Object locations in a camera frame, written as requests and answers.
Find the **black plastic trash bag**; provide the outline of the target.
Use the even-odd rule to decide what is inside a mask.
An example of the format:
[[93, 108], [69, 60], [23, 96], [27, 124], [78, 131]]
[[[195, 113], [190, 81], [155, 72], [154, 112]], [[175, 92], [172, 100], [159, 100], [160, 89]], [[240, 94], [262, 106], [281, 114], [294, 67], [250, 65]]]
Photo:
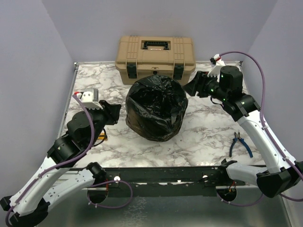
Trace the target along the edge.
[[125, 122], [147, 140], [166, 142], [179, 133], [187, 106], [187, 95], [178, 81], [163, 75], [148, 76], [130, 87]]

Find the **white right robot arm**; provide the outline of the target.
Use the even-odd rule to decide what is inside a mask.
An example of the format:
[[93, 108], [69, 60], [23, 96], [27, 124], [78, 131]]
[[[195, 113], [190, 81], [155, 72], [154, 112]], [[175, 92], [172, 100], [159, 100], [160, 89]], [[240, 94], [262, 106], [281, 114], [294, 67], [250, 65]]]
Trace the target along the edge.
[[261, 168], [229, 161], [221, 165], [224, 170], [218, 172], [218, 181], [223, 185], [233, 180], [247, 182], [273, 198], [299, 182], [296, 169], [302, 170], [303, 164], [288, 152], [279, 153], [283, 145], [275, 146], [267, 135], [269, 128], [261, 124], [260, 106], [251, 95], [243, 93], [242, 82], [243, 74], [236, 66], [223, 66], [217, 76], [198, 71], [183, 89], [190, 96], [210, 96], [222, 101], [224, 111], [246, 131], [266, 164]]

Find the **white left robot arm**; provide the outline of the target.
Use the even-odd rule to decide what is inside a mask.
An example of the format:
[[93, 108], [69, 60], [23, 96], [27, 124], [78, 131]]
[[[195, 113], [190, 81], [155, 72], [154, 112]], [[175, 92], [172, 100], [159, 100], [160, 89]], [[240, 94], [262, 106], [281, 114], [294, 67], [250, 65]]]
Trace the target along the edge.
[[92, 162], [72, 178], [54, 185], [94, 146], [104, 127], [117, 124], [119, 119], [120, 104], [105, 100], [79, 104], [82, 111], [67, 123], [67, 131], [55, 140], [35, 174], [15, 195], [0, 200], [8, 227], [35, 227], [69, 195], [91, 185], [101, 186], [106, 180], [105, 170]]

